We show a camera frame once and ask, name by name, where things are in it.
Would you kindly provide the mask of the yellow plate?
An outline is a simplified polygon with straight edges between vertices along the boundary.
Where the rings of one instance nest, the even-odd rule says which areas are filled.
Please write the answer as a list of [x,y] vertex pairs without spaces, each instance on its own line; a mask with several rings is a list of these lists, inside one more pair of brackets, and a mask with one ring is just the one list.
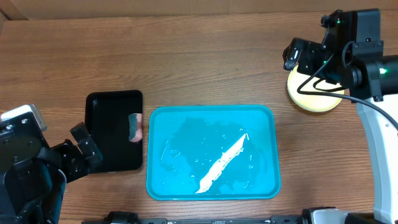
[[[287,79],[287,91],[294,103],[296,103],[299,107],[311,111],[311,112],[326,112],[332,110],[334,107],[338,106],[341,98],[334,98],[329,96],[318,96],[318,95],[303,95],[297,92],[297,88],[309,77],[308,75],[301,74],[297,71],[298,65],[290,72]],[[321,79],[315,77],[310,80],[301,90],[302,91],[317,91],[313,87],[313,84],[316,81],[320,81]],[[317,88],[329,90],[334,88],[341,87],[340,84],[331,84],[322,80],[317,84]]]

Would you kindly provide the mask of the orange and green sponge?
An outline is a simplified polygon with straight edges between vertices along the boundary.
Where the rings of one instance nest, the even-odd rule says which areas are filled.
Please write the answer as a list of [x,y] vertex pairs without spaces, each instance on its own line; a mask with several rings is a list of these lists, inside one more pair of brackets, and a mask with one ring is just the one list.
[[129,141],[139,142],[142,140],[142,113],[133,113],[128,116],[129,120]]

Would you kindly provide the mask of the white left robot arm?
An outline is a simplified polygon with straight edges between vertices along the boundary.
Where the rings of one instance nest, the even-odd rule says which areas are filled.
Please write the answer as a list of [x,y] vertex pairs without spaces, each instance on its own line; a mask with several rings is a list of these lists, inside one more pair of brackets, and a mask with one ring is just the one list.
[[1,223],[58,223],[66,185],[103,161],[84,123],[53,147],[46,129],[35,105],[1,115]]

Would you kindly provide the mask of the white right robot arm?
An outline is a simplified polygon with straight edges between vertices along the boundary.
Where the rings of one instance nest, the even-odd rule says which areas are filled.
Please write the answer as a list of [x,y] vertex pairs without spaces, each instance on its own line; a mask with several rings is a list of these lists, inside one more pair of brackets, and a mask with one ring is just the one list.
[[374,178],[372,213],[307,208],[297,223],[397,223],[397,56],[384,55],[378,9],[337,10],[321,18],[326,29],[320,43],[294,38],[284,50],[284,69],[297,69],[312,80],[339,83],[337,89],[297,92],[329,96],[356,104],[361,118]]

